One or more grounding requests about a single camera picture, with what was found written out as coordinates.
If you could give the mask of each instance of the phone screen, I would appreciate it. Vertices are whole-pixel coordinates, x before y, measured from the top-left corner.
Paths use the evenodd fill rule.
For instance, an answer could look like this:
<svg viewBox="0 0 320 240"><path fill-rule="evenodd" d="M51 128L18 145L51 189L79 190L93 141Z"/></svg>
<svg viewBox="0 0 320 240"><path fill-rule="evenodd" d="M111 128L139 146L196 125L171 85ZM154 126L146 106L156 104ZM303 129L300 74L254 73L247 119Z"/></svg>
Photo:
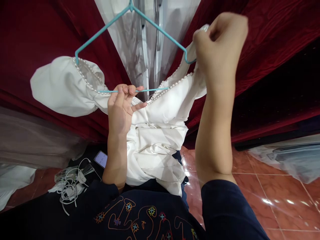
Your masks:
<svg viewBox="0 0 320 240"><path fill-rule="evenodd" d="M101 167L105 168L107 164L107 158L108 156L104 152L100 151L94 158L94 161L98 163Z"/></svg>

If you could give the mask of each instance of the floor tile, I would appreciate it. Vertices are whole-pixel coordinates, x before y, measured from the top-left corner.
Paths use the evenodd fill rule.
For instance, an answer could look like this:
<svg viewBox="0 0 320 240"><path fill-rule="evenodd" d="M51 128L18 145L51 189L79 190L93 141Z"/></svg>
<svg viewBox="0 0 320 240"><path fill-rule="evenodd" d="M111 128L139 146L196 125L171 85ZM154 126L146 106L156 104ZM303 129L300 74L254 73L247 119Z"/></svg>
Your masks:
<svg viewBox="0 0 320 240"><path fill-rule="evenodd" d="M195 150L188 150L184 146L180 150L181 161L185 171L196 171Z"/></svg>
<svg viewBox="0 0 320 240"><path fill-rule="evenodd" d="M269 230L265 229L264 230L270 240L284 240L282 232L280 230Z"/></svg>
<svg viewBox="0 0 320 240"><path fill-rule="evenodd" d="M316 204L318 210L320 208L320 178L314 180L312 183L303 184Z"/></svg>
<svg viewBox="0 0 320 240"><path fill-rule="evenodd" d="M186 175L189 178L189 182L185 186L184 190L187 194L189 212L204 227L204 222L202 217L201 191L200 191L197 172L186 172Z"/></svg>
<svg viewBox="0 0 320 240"><path fill-rule="evenodd" d="M54 175L57 174L61 169L60 168L48 168L45 170L42 181L40 182L37 190L33 198L37 198L43 194L45 194L49 189L51 189L54 185Z"/></svg>
<svg viewBox="0 0 320 240"><path fill-rule="evenodd" d="M248 155L245 151L238 152L234 148L232 148L232 156L233 156L233 165L232 172L233 173L254 173L254 170L249 161Z"/></svg>
<svg viewBox="0 0 320 240"><path fill-rule="evenodd" d="M257 176L255 174L234 174L233 176L262 227L279 228Z"/></svg>
<svg viewBox="0 0 320 240"><path fill-rule="evenodd" d="M272 166L269 166L268 164L265 164L257 159L255 159L253 156L251 156L248 152L247 152L248 158L251 162L251 165L253 167L253 170L255 173L257 174L285 174L288 175L288 173L279 170L277 168L274 168Z"/></svg>
<svg viewBox="0 0 320 240"><path fill-rule="evenodd" d="M280 228L318 230L320 217L301 182L292 176L258 175Z"/></svg>
<svg viewBox="0 0 320 240"><path fill-rule="evenodd" d="M17 189L7 202L7 206L16 207L32 199L44 174L44 169L37 169L34 180L24 188Z"/></svg>
<svg viewBox="0 0 320 240"><path fill-rule="evenodd" d="M286 240L317 240L320 239L320 232L304 231L283 231Z"/></svg>

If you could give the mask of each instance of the white dress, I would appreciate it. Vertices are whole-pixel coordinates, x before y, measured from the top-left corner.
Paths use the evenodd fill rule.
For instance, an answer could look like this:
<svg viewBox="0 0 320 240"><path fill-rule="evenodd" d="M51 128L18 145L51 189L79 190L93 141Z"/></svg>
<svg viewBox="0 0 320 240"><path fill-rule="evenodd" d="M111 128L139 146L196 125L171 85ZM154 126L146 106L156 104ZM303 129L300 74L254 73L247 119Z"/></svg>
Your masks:
<svg viewBox="0 0 320 240"><path fill-rule="evenodd" d="M188 47L188 60L196 58L195 47ZM206 94L204 76L197 71L187 74L189 64L181 60L178 69L154 93L148 105L132 116L127 134L127 184L138 186L155 178L171 194L182 195L183 167L172 157L181 149L188 128L185 121L195 99ZM33 97L55 112L72 117L88 115L100 108L108 114L110 93L104 74L92 62L62 56L36 70L31 80ZM132 105L142 103L132 99Z"/></svg>

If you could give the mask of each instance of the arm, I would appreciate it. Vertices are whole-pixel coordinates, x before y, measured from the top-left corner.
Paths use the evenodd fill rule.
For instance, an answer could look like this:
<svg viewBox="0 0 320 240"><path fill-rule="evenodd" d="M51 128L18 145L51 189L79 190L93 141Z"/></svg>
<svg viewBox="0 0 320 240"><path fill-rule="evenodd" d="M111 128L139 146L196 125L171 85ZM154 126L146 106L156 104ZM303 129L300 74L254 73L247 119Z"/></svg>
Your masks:
<svg viewBox="0 0 320 240"><path fill-rule="evenodd" d="M247 18L222 13L207 32L194 34L197 61L206 77L207 97L196 140L200 187L214 179L235 182L232 176L231 118L235 74L248 33Z"/></svg>
<svg viewBox="0 0 320 240"><path fill-rule="evenodd" d="M108 100L109 135L108 160L103 172L102 182L115 184L122 191L127 178L127 133L131 126L132 114L145 107L141 103L131 107L132 98L137 95L133 85L120 84Z"/></svg>

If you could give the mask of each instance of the blue plastic hanger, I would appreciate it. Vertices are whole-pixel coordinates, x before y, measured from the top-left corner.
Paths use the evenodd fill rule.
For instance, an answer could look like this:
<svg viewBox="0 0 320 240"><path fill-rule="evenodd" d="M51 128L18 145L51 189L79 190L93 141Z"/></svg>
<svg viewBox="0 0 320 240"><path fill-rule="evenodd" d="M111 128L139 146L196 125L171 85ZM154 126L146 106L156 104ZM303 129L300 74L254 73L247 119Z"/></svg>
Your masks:
<svg viewBox="0 0 320 240"><path fill-rule="evenodd" d="M169 38L174 44L176 44L180 49L182 49L182 51L184 51L184 59L186 61L186 63L188 64L192 64L196 61L193 60L191 62L188 61L187 59L187 49L184 48L180 43L178 43L175 39L173 39L169 34L167 34L162 28L160 28L157 24L155 24L153 21L151 21L146 15L144 15L138 8L136 8L133 3L132 0L129 0L129 5L123 9L114 19L112 19L112 21L110 21L107 25L105 25L103 28L101 28L95 35L93 35L88 41L86 41L81 47L79 47L76 52L75 52L75 57L76 57L76 62L77 65L79 64L79 58L78 58L78 54L85 49L90 43L92 43L97 37L99 37L101 35L101 33L103 33L105 30L107 30L108 27L110 27L115 21L117 21L122 15L124 15L127 11L132 12L133 10L138 13L139 15L141 15L145 20L147 20L152 26L154 26L156 29L158 29L160 32L162 32L167 38ZM146 89L143 91L136 91L136 92L146 92L146 91L155 91L155 90L160 90L159 88L157 89ZM100 91L100 92L117 92L117 91Z"/></svg>

